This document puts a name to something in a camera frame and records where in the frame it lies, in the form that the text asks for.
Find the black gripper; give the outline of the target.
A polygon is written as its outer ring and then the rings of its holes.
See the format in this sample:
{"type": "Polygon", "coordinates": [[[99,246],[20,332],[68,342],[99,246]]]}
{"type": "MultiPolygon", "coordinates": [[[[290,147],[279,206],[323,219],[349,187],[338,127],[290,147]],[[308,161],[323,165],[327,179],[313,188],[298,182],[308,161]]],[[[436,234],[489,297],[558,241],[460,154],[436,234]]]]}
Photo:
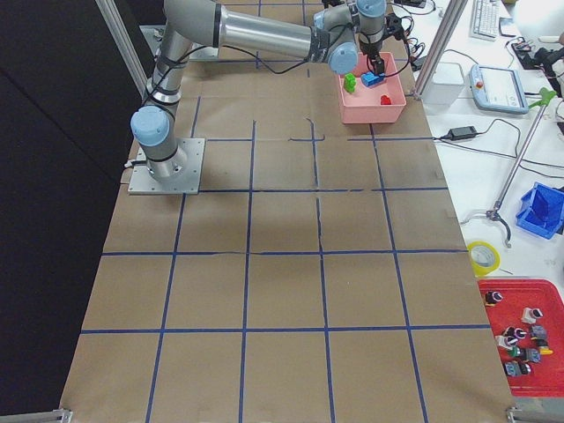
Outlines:
{"type": "Polygon", "coordinates": [[[378,77],[385,75],[385,61],[379,55],[383,42],[389,37],[398,41],[404,38],[401,18],[396,14],[390,13],[376,18],[360,16],[360,50],[370,58],[373,73],[378,77]]]}

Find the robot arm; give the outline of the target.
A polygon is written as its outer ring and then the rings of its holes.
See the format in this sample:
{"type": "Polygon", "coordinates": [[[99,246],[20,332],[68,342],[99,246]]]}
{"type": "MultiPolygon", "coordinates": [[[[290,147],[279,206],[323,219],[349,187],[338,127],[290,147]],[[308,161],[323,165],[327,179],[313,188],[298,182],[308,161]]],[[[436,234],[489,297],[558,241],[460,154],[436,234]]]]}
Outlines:
{"type": "Polygon", "coordinates": [[[401,20],[383,1],[326,1],[312,26],[228,10],[215,1],[166,1],[167,17],[141,108],[131,117],[134,138],[145,154],[145,172],[172,183],[189,173],[191,154],[174,137],[182,75],[192,54],[203,48],[269,51],[302,63],[326,63],[339,75],[352,71],[360,55],[383,69],[382,43],[405,41],[401,20]]]}

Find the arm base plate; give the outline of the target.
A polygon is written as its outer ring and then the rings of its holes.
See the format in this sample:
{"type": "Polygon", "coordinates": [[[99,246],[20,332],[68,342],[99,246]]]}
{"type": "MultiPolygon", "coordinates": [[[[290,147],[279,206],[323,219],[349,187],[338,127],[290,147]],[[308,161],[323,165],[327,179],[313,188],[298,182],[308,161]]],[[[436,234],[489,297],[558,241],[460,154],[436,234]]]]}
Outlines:
{"type": "Polygon", "coordinates": [[[219,60],[219,49],[202,46],[194,43],[190,50],[189,60],[198,62],[217,62],[219,60]]]}
{"type": "Polygon", "coordinates": [[[197,195],[204,160],[204,138],[177,137],[175,155],[150,161],[142,147],[133,160],[128,192],[131,195],[197,195]]]}

